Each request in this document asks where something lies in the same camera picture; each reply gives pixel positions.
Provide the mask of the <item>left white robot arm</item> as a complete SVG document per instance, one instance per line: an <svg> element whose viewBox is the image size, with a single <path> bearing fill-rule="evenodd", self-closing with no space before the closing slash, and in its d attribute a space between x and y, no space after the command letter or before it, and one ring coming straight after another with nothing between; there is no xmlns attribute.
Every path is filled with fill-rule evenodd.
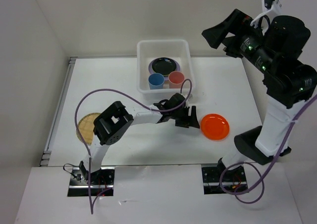
<svg viewBox="0 0 317 224"><path fill-rule="evenodd" d="M80 162L81 178L87 184L95 183L100 175L102 160L109 147L118 142L127 129L138 124L159 124L175 120L175 126L200 128L196 107L186 105L185 97L176 93L170 99L154 103L148 109L127 109L116 101L93 122L93 140L89 154Z"/></svg>

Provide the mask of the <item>blue plastic cup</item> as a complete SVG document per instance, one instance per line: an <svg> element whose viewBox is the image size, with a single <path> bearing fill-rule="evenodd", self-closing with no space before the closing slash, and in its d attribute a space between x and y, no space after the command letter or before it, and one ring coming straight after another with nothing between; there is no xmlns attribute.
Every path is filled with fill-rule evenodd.
<svg viewBox="0 0 317 224"><path fill-rule="evenodd" d="M148 77L149 88L151 90L162 89L164 82L164 76L160 73L153 73Z"/></svg>

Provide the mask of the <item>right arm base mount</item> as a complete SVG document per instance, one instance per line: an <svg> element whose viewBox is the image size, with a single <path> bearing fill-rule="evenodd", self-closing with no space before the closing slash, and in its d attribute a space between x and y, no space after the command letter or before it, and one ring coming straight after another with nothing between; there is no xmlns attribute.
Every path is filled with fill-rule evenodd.
<svg viewBox="0 0 317 224"><path fill-rule="evenodd" d="M224 194L225 192L219 185L221 172L216 164L202 165L201 170L204 194ZM222 185L224 189L230 192L242 192L248 189L244 168L238 166L234 170L227 171L223 176Z"/></svg>

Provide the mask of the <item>round bamboo tray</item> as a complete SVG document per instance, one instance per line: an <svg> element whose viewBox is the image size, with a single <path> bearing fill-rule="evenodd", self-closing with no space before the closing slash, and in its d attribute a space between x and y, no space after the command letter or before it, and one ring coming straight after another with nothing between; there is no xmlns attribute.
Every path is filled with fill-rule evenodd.
<svg viewBox="0 0 317 224"><path fill-rule="evenodd" d="M94 138L94 120L100 115L99 112L93 112L85 115L78 122L79 131L88 146L91 145Z"/></svg>

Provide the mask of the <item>pink plastic cup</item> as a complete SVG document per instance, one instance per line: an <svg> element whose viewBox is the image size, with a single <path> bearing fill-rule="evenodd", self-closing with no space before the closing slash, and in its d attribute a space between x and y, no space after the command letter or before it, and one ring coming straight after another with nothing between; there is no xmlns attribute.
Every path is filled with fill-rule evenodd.
<svg viewBox="0 0 317 224"><path fill-rule="evenodd" d="M180 71L174 71L168 76L168 84L170 89L178 89L181 88L182 83L185 80L185 76Z"/></svg>

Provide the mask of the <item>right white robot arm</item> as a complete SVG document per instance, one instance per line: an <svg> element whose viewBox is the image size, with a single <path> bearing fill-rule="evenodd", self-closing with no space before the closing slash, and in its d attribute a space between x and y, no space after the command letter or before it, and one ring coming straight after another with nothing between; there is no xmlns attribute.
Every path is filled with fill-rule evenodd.
<svg viewBox="0 0 317 224"><path fill-rule="evenodd" d="M220 24L202 32L211 48L245 58L264 76L268 105L264 122L234 137L234 148L218 161L219 179L228 181L236 165L250 159L260 165L288 155L289 128L317 85L317 72L299 61L311 35L299 18L262 15L253 20L235 9Z"/></svg>

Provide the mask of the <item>purple plastic plate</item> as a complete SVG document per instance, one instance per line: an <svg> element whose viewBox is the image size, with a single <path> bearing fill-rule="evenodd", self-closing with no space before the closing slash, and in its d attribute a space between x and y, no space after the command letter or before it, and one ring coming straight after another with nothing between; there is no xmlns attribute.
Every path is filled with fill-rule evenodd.
<svg viewBox="0 0 317 224"><path fill-rule="evenodd" d="M148 71L149 71L150 74L155 73L155 72L152 70L152 62L153 62L153 60L152 60L152 61L150 62L150 64L148 65ZM175 61L175 62L176 62L176 64L177 64L177 69L176 69L176 71L180 71L180 65L179 65L179 63L178 63L177 61ZM168 76L169 76L169 75L164 76L165 81L168 81Z"/></svg>

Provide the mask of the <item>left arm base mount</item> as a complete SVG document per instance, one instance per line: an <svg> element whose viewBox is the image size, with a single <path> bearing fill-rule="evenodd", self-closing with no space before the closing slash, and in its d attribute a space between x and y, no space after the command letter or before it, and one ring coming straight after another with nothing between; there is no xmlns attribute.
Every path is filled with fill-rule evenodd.
<svg viewBox="0 0 317 224"><path fill-rule="evenodd" d="M83 176L79 167L67 163L62 167L62 169L70 174L67 196L88 197L88 178ZM91 175L91 196L113 196L114 177L115 167L101 167L95 175Z"/></svg>

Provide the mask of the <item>orange plastic plate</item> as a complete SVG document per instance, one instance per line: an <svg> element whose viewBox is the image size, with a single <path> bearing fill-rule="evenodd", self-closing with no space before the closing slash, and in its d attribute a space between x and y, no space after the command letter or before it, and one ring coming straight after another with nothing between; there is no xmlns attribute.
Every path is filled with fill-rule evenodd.
<svg viewBox="0 0 317 224"><path fill-rule="evenodd" d="M220 141L225 139L230 132L228 121L221 115L210 113L201 119L201 131L210 140Z"/></svg>

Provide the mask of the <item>black plastic plate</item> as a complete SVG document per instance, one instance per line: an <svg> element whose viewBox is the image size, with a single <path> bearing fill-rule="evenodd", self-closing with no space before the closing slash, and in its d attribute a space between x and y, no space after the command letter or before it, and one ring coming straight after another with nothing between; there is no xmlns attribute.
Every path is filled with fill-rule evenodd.
<svg viewBox="0 0 317 224"><path fill-rule="evenodd" d="M167 57L156 58L152 62L152 70L155 73L160 73L163 76L169 75L177 69L177 64L174 60Z"/></svg>

